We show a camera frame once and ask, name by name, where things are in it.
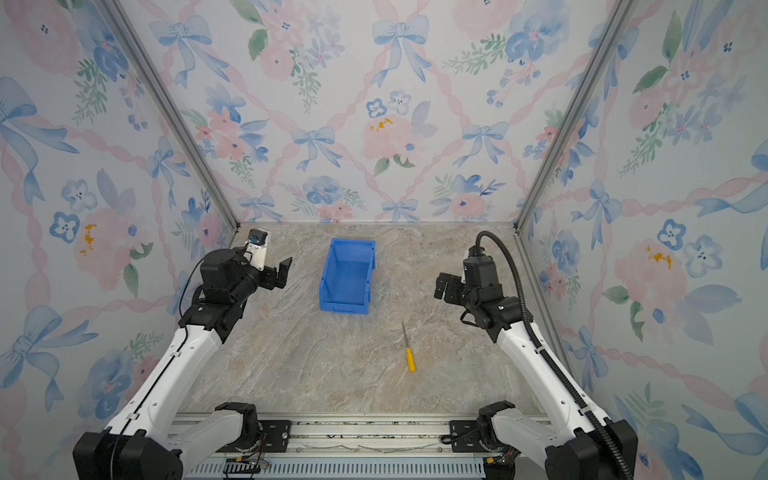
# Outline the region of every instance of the yellow screwdriver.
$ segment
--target yellow screwdriver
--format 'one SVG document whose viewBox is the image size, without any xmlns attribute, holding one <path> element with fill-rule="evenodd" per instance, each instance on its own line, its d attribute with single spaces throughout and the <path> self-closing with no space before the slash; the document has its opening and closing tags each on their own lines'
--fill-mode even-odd
<svg viewBox="0 0 768 480">
<path fill-rule="evenodd" d="M 400 320 L 402 324 L 402 336 L 406 338 L 406 358 L 408 360 L 408 370 L 411 372 L 416 371 L 416 364 L 413 362 L 413 352 L 411 351 L 411 343 L 408 341 L 408 334 L 406 333 L 406 323 Z"/>
</svg>

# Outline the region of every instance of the gray marble surface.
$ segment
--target gray marble surface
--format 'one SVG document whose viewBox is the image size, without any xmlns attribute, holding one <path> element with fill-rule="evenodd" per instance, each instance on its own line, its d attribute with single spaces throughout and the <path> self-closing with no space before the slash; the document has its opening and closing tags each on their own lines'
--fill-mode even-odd
<svg viewBox="0 0 768 480">
<path fill-rule="evenodd" d="M 209 412 L 233 401 L 252 402 L 260 412 L 453 414 L 477 412 L 504 399 L 523 412 L 542 412 L 522 374 L 488 335 L 459 322 L 461 307 L 433 297 L 435 278 L 441 271 L 461 272 L 464 252 L 480 230 L 497 233 L 517 256 L 511 226 L 260 226 L 270 232 L 267 264 L 293 257 L 288 286 L 251 296 L 243 319 L 205 365 L 182 412 Z M 234 245 L 244 243 L 251 227 L 241 227 Z M 376 241 L 367 316 L 319 308 L 319 282 L 332 238 Z M 486 241 L 505 294 L 513 295 L 504 257 Z M 535 305 L 529 309 L 538 317 Z M 400 320 L 415 357 L 413 373 L 406 365 Z"/>
</svg>

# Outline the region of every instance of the vertical metal post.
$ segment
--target vertical metal post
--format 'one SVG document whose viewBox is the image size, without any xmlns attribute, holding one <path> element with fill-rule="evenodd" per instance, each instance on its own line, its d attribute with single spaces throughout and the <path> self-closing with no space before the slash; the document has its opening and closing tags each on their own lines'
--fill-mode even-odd
<svg viewBox="0 0 768 480">
<path fill-rule="evenodd" d="M 549 148 L 547 157 L 541 164 L 541 169 L 538 171 L 538 174 L 533 181 L 531 192 L 525 199 L 525 205 L 523 206 L 516 223 L 518 232 L 525 231 L 528 222 L 531 221 L 536 204 L 539 202 L 541 195 L 547 187 L 548 180 L 558 164 L 558 159 L 565 150 L 568 138 L 571 137 L 576 129 L 576 124 L 584 113 L 584 109 L 587 107 L 587 103 L 589 103 L 592 92 L 598 84 L 598 80 L 605 71 L 607 63 L 611 60 L 611 56 L 616 52 L 616 47 L 621 40 L 621 36 L 624 34 L 624 29 L 629 22 L 630 14 L 634 10 L 635 3 L 635 0 L 618 0 L 616 9 L 608 20 L 603 38 L 600 40 L 600 44 L 595 49 L 594 55 L 587 65 L 587 70 L 584 73 L 584 80 L 581 82 L 578 90 L 576 90 L 576 94 L 571 99 L 571 103 L 565 110 L 563 124 L 559 127 L 558 132 L 552 141 L 552 146 Z"/>
<path fill-rule="evenodd" d="M 194 140 L 192 133 L 187 129 L 179 109 L 160 79 L 157 69 L 154 67 L 147 50 L 141 43 L 134 26 L 125 14 L 125 10 L 120 5 L 119 0 L 99 0 L 96 2 L 96 5 L 104 16 L 104 20 L 109 24 L 113 33 L 118 37 L 123 48 L 125 48 L 126 53 L 139 70 L 141 80 L 147 85 L 150 95 L 157 102 L 157 107 L 168 121 L 170 129 L 174 132 L 179 145 L 187 154 L 192 168 L 197 173 L 203 186 L 208 190 L 210 199 L 214 202 L 214 205 L 216 205 L 219 213 L 224 217 L 230 228 L 232 230 L 237 229 L 239 224 L 237 216 L 227 202 L 227 198 L 224 196 L 223 191 L 221 191 L 210 168 L 208 168 L 205 158 L 197 149 L 197 142 Z"/>
</svg>

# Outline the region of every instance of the wallpapered wall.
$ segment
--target wallpapered wall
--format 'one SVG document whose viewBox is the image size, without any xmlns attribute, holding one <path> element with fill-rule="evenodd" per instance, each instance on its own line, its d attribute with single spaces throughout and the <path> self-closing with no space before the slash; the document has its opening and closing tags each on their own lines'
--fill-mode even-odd
<svg viewBox="0 0 768 480">
<path fill-rule="evenodd" d="M 614 1 L 123 6 L 242 220 L 415 222 L 516 218 Z"/>
<path fill-rule="evenodd" d="M 768 4 L 634 15 L 528 250 L 576 377 L 637 430 L 636 478 L 768 478 Z"/>
<path fill-rule="evenodd" d="M 0 5 L 0 477 L 74 478 L 229 232 L 94 5 Z"/>
</svg>

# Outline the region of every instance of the blue container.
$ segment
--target blue container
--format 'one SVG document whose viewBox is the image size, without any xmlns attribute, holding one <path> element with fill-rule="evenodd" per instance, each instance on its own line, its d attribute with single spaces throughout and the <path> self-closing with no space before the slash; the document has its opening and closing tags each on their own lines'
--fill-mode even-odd
<svg viewBox="0 0 768 480">
<path fill-rule="evenodd" d="M 320 280 L 323 312 L 368 314 L 371 273 L 376 268 L 376 242 L 334 238 Z"/>
</svg>

